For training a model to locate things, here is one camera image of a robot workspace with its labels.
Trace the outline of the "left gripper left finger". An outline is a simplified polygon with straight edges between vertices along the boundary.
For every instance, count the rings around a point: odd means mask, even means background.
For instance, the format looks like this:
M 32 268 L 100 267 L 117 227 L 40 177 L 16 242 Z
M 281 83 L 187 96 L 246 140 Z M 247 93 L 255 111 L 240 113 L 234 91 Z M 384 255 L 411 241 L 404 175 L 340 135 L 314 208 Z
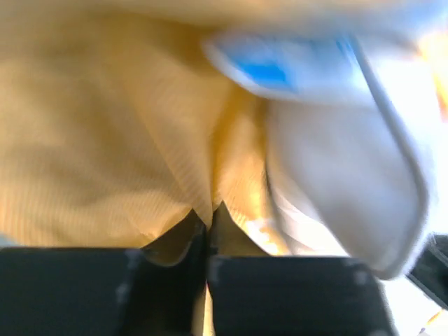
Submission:
M 198 335 L 207 229 L 190 212 L 143 248 L 1 249 L 2 335 Z

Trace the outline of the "yellow pillowcase with blue lining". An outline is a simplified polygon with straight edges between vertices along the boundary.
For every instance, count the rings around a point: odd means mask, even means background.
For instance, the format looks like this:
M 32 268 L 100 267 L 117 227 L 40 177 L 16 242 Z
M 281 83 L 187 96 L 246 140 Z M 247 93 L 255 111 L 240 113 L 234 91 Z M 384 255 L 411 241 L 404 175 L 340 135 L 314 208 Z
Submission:
M 442 308 L 411 278 L 447 223 L 444 90 L 430 59 L 446 1 L 2 1 L 1 249 L 141 249 L 190 212 L 206 227 L 202 329 L 214 212 L 231 256 L 341 257 L 377 280 L 393 335 Z M 380 279 L 361 259 L 293 255 L 266 172 L 267 100 L 219 71 L 204 43 L 229 32 L 395 36 L 430 66 L 442 119 L 441 217 L 411 271 Z

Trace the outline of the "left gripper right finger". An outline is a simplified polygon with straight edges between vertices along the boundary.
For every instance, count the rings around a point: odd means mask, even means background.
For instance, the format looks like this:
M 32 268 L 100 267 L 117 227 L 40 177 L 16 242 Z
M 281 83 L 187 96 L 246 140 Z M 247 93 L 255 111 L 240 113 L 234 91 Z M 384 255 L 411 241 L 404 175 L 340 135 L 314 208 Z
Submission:
M 210 232 L 207 284 L 216 335 L 393 335 L 377 280 L 341 257 L 231 256 L 224 204 Z

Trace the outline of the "white pillow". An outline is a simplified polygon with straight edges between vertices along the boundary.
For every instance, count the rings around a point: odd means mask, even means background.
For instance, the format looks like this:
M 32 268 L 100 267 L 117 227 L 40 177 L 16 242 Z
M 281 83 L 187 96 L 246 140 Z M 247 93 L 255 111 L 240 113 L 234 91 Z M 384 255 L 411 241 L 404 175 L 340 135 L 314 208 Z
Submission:
M 297 256 L 351 256 L 380 279 L 411 271 L 441 217 L 442 119 L 430 66 L 395 36 L 231 31 L 212 64 L 267 100 L 276 230 Z

